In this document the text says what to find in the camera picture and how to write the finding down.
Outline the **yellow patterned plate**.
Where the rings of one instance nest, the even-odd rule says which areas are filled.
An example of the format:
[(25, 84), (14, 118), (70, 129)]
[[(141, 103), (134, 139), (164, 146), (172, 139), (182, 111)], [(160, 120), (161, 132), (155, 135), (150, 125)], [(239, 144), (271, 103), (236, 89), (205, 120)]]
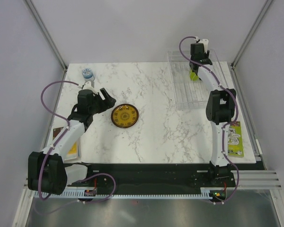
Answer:
[(112, 123), (119, 128), (129, 128), (139, 119), (138, 109), (131, 104), (120, 104), (111, 112)]

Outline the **lime green plate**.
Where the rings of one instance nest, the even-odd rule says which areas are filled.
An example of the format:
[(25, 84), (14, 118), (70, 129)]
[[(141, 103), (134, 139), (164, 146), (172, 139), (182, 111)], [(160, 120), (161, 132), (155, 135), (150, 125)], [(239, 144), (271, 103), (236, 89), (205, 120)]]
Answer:
[(198, 75), (193, 70), (190, 70), (189, 78), (190, 78), (191, 81), (199, 81), (200, 80)]

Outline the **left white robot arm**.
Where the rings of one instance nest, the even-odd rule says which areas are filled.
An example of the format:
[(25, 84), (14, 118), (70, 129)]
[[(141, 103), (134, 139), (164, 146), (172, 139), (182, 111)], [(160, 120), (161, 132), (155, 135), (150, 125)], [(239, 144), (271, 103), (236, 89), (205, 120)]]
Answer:
[(52, 143), (40, 152), (28, 157), (28, 187), (43, 193), (60, 195), (67, 185), (80, 182), (89, 186), (94, 174), (82, 164), (65, 167), (64, 161), (73, 145), (81, 138), (93, 122), (93, 116), (115, 106), (116, 100), (101, 88), (95, 93), (83, 89), (77, 95), (77, 103), (67, 118), (67, 125)]

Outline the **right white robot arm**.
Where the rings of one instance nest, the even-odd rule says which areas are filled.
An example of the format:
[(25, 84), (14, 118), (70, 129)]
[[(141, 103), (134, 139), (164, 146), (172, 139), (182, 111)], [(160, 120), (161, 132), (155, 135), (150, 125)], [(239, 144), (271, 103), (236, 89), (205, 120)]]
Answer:
[(209, 57), (208, 40), (197, 41), (190, 46), (190, 68), (201, 79), (210, 92), (205, 113), (213, 135), (213, 151), (207, 174), (208, 183), (220, 185), (231, 177), (231, 164), (228, 159), (228, 130), (238, 109), (236, 91), (226, 88), (214, 72)]

